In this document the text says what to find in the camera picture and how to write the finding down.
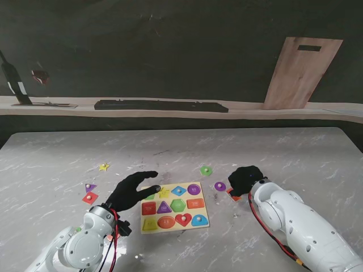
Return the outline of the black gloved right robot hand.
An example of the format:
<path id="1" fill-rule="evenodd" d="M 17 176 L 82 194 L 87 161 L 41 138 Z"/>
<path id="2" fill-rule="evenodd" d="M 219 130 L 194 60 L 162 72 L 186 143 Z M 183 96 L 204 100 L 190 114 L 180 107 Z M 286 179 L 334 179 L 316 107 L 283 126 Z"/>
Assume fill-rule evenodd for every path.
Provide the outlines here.
<path id="1" fill-rule="evenodd" d="M 264 175 L 260 169 L 254 165 L 239 167 L 228 177 L 232 188 L 229 194 L 232 197 L 240 197 L 243 194 L 247 194 L 251 191 L 253 185 L 263 178 Z"/>

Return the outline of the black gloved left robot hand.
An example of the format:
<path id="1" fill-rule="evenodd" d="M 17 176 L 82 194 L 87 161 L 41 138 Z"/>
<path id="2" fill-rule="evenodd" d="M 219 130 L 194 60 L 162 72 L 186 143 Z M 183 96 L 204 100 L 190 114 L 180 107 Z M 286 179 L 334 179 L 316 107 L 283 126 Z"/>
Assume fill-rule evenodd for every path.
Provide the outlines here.
<path id="1" fill-rule="evenodd" d="M 140 191 L 137 187 L 145 179 L 155 178 L 158 176 L 156 171 L 136 172 L 129 175 L 118 183 L 115 190 L 111 193 L 105 202 L 105 205 L 116 212 L 121 212 L 131 209 L 139 201 L 159 192 L 161 186 L 153 185 Z"/>

